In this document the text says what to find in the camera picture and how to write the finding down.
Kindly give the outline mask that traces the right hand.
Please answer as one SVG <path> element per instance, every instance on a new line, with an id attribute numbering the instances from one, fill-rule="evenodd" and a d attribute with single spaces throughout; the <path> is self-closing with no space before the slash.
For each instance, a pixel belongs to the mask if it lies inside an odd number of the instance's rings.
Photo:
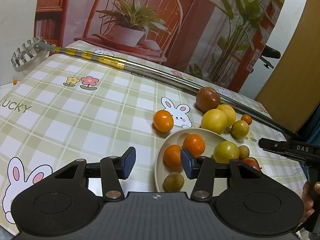
<path id="1" fill-rule="evenodd" d="M 303 186 L 303 193 L 302 193 L 302 201 L 304 204 L 304 214 L 302 218 L 302 223 L 304 223 L 314 213 L 313 200 L 309 196 L 309 189 L 310 189 L 310 184 L 307 181 Z"/>

